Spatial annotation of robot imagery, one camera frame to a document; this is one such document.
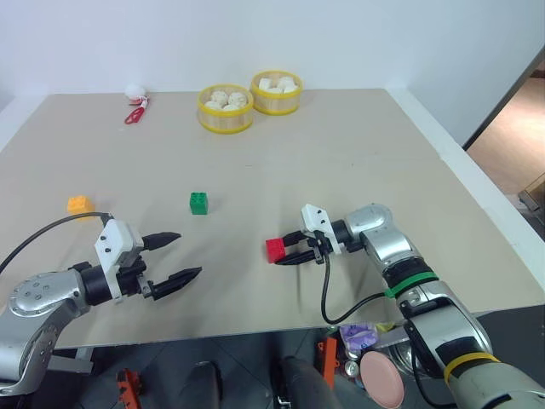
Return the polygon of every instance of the person's leg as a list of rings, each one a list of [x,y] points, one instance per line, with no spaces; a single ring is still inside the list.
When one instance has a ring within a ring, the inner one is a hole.
[[[219,371],[211,362],[199,362],[181,389],[180,409],[219,409],[221,391]]]
[[[281,361],[292,409],[342,409],[341,403],[312,365],[297,358]]]

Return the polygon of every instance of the purple object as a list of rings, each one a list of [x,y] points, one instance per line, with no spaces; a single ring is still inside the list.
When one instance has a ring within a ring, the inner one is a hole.
[[[356,325],[342,325],[339,328],[342,341],[349,351],[366,349],[378,341],[376,327],[370,322]]]

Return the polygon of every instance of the green block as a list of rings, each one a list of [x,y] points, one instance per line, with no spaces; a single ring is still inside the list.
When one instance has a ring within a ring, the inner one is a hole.
[[[204,192],[192,192],[189,207],[193,215],[208,215],[208,198]]]

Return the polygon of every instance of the yellow ring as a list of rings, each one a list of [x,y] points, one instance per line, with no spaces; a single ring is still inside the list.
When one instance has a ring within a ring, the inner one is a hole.
[[[237,132],[241,132],[243,130],[246,130],[254,123],[254,121],[250,121],[249,124],[246,124],[244,126],[241,126],[240,128],[234,128],[232,130],[221,130],[220,128],[216,128],[214,126],[210,126],[208,124],[204,124],[203,122],[199,121],[199,123],[206,128],[209,131],[215,132],[216,134],[223,134],[223,135],[229,135],[229,134],[236,134]]]
[[[495,362],[499,362],[498,358],[496,358],[494,355],[487,354],[486,352],[473,352],[472,354],[459,356],[455,360],[452,360],[443,371],[445,375],[445,383],[447,385],[449,384],[449,377],[452,371],[454,371],[461,364],[465,364],[470,360],[493,360]]]
[[[274,111],[272,109],[266,109],[266,108],[262,108],[262,107],[258,107],[257,105],[254,105],[254,109],[256,111],[259,111],[261,113],[265,113],[266,115],[287,115],[288,113],[292,113],[292,112],[297,111],[298,107],[299,106],[296,106],[296,107],[293,107],[293,108],[290,108],[290,109],[284,109],[283,111]]]
[[[206,107],[201,102],[201,96],[205,92],[210,91],[211,89],[214,89],[214,88],[227,88],[227,87],[240,89],[241,91],[244,92],[244,94],[248,97],[248,103],[246,104],[245,107],[237,109],[236,111],[216,111],[215,109]],[[240,85],[236,85],[236,84],[216,84],[216,85],[212,85],[211,87],[203,89],[201,92],[198,93],[198,96],[197,96],[197,107],[198,107],[198,109],[200,109],[203,112],[209,113],[210,115],[213,115],[215,117],[224,117],[224,118],[237,117],[238,115],[242,115],[243,113],[247,113],[250,109],[252,109],[252,106],[254,106],[254,96],[252,95],[252,93],[249,92],[246,88],[241,87]]]
[[[299,85],[299,88],[296,89],[295,91],[291,91],[291,92],[289,92],[287,94],[273,94],[271,92],[266,92],[265,90],[260,89],[257,85],[255,85],[254,81],[255,81],[256,77],[259,77],[260,75],[263,75],[263,74],[270,74],[270,73],[273,73],[273,72],[274,73],[279,72],[281,74],[285,74],[285,75],[289,75],[289,76],[293,77],[295,79],[295,81],[297,82],[297,85]],[[298,96],[303,91],[303,82],[301,81],[301,79],[299,77],[297,77],[295,74],[292,74],[291,72],[281,71],[281,70],[261,71],[261,72],[258,72],[252,78],[252,82],[250,84],[250,90],[252,92],[255,92],[256,94],[258,94],[260,96],[264,96],[266,98],[271,98],[272,100],[285,100],[287,98],[293,98],[294,96]]]

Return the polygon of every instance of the red block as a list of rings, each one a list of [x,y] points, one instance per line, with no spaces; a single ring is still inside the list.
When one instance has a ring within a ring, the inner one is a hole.
[[[267,247],[267,259],[270,263],[275,263],[286,257],[286,249],[282,239],[266,240],[265,246]]]

